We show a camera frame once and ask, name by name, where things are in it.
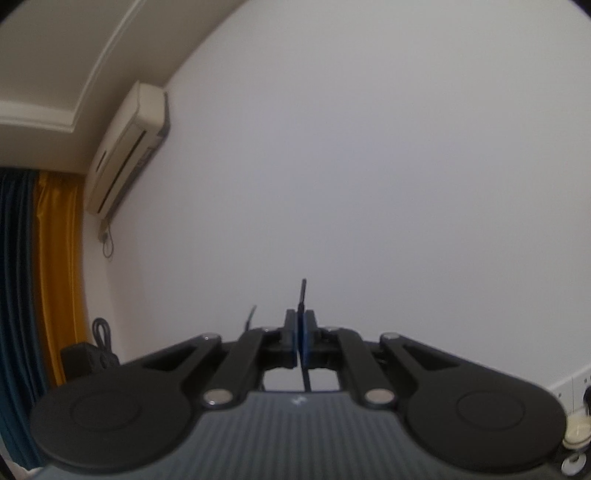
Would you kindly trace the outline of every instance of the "white logo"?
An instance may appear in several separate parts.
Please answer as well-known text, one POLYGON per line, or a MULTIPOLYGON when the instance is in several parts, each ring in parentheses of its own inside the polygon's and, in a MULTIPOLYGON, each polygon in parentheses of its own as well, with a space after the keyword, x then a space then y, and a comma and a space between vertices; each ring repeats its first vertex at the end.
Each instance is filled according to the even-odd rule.
POLYGON ((291 399, 291 402, 296 406, 299 407, 301 405, 303 405, 304 403, 306 403, 308 401, 307 398, 305 398, 305 396, 303 395, 298 395, 297 397, 293 397, 291 399))

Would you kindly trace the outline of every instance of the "black plug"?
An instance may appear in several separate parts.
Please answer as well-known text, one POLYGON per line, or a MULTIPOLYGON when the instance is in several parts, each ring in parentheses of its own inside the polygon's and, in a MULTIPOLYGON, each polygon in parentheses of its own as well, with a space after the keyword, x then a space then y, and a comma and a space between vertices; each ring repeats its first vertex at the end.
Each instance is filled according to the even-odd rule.
POLYGON ((591 387, 587 387, 583 394, 583 403, 585 404, 585 411, 587 415, 591 415, 591 387))

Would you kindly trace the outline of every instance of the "air conditioner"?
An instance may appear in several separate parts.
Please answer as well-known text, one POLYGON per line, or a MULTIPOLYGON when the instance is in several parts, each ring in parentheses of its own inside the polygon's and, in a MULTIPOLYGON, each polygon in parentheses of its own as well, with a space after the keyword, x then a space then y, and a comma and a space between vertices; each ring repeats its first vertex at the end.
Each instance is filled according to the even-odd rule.
POLYGON ((168 130, 165 92, 136 82, 111 120, 90 166, 86 210, 108 221, 168 130))

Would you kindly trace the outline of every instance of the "blue curtain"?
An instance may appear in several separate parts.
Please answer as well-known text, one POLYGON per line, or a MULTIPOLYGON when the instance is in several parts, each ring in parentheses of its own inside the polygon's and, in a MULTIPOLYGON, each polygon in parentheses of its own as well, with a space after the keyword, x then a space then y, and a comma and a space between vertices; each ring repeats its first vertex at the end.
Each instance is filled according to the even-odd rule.
POLYGON ((33 194, 37 173, 0 168, 0 435, 12 460, 43 459, 29 414, 47 391, 33 292, 33 194))

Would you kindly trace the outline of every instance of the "wall outlet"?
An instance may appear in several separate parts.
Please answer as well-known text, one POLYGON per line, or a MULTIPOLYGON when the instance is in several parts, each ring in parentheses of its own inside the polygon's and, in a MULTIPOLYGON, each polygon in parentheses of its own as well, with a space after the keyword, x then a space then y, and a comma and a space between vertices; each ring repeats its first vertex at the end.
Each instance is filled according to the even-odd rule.
MULTIPOLYGON (((561 380, 548 388, 552 394, 558 398, 558 401, 562 403, 564 411, 567 415, 570 415, 574 411, 573 402, 573 378, 568 377, 565 380, 561 380)), ((583 404, 583 394, 581 393, 581 406, 583 404)))
POLYGON ((587 365, 573 375, 573 409, 584 407, 583 394, 591 387, 591 365, 587 365))

